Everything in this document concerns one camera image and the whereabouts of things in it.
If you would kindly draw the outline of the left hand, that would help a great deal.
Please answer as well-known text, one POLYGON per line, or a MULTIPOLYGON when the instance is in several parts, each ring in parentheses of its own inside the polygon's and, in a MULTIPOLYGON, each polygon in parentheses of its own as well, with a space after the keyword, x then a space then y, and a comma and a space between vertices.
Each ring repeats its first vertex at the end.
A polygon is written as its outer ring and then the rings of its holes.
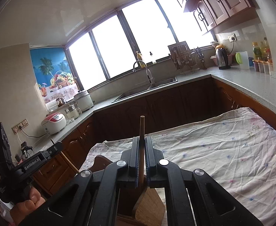
POLYGON ((41 194, 34 187, 31 187, 29 199, 19 202, 13 206, 5 204, 0 199, 0 225, 19 225, 19 223, 30 213, 36 210, 45 202, 41 194))

